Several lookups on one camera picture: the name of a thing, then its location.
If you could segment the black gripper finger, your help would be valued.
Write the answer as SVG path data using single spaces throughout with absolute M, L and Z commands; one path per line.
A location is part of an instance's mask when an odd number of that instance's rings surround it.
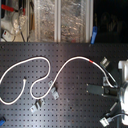
M 97 95 L 104 94 L 104 88 L 102 86 L 98 86 L 98 85 L 88 84 L 86 91 L 91 94 L 97 94 Z

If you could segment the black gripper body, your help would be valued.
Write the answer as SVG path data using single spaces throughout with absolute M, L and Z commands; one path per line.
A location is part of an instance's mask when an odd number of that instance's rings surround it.
M 118 97 L 118 90 L 115 88 L 111 88 L 107 83 L 106 78 L 103 78 L 103 87 L 104 90 L 103 96 L 110 97 L 110 98 L 117 98 Z

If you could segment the silver clip near arm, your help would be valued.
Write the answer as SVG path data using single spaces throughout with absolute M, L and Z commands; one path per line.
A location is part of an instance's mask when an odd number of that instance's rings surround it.
M 102 67 L 104 67 L 104 68 L 108 67 L 109 64 L 110 64 L 110 61 L 109 61 L 106 57 L 104 57 L 104 58 L 102 59 L 102 61 L 100 62 L 100 65 L 101 65 Z

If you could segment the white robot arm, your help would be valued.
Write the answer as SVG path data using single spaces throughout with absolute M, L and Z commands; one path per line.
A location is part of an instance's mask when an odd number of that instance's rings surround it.
M 87 85 L 87 91 L 103 97 L 114 98 L 117 100 L 117 107 L 123 115 L 128 115 L 128 81 L 123 79 L 125 68 L 118 71 L 107 58 L 100 62 L 100 68 L 104 73 L 103 85 Z

